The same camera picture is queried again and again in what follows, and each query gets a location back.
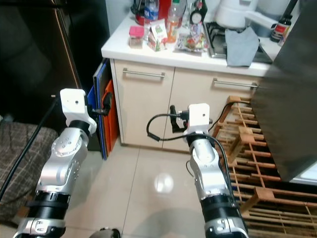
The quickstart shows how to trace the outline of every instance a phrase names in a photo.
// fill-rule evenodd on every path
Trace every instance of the plaid fabric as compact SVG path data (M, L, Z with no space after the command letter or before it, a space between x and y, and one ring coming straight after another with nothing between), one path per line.
M24 146L32 136L36 125L2 121L0 124L0 185ZM36 186L42 167L51 155L51 146L57 133L42 128L31 148L17 168L0 204L0 220L9 221L26 202L27 194Z

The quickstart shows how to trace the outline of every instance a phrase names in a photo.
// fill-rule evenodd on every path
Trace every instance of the water bottle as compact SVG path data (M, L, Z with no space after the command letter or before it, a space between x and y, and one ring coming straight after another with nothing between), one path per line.
M159 0L145 0L144 7L144 38L148 39L151 21L156 21L159 17Z

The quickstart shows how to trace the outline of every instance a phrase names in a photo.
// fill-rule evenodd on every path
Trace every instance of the plastic bottle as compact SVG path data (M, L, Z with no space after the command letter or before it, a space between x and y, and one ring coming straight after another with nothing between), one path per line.
M180 8L179 8L179 23L178 23L178 28L180 28L182 26L182 22L183 22L183 16L186 10L186 5L187 5L187 0L180 0L179 4L180 4Z
M181 5L179 0L173 0L172 5L168 10L167 19L167 42L174 43L177 37L177 28L180 19Z
M145 0L144 7L144 39L148 39L151 21L159 17L159 0Z
M277 24L271 35L271 41L279 42L283 35L287 34L292 22L292 15L284 16Z

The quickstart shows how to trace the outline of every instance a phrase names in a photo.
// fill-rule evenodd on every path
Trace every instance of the cabinet door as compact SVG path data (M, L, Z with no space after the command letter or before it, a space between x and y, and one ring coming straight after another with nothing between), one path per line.
M190 104L207 103L210 106L210 118L216 121L226 104L228 96L251 97L254 91L247 85L258 84L260 79L245 75L176 68L169 106L175 105L176 111L183 111L187 110ZM221 82L245 85L227 85L221 84ZM179 135L181 133L172 133L172 126L168 120L164 137L170 138ZM163 148L189 150L183 139L165 141Z
M114 61L123 143L162 147L147 137L146 126L156 114L167 113L174 68L130 61ZM150 131L164 136L166 118L155 119Z

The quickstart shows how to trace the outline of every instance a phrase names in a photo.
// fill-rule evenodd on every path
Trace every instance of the wooden drying rack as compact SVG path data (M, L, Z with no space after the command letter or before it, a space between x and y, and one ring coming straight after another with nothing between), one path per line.
M224 146L231 184L250 237L317 237L317 194L283 185L250 99L230 96L213 136Z

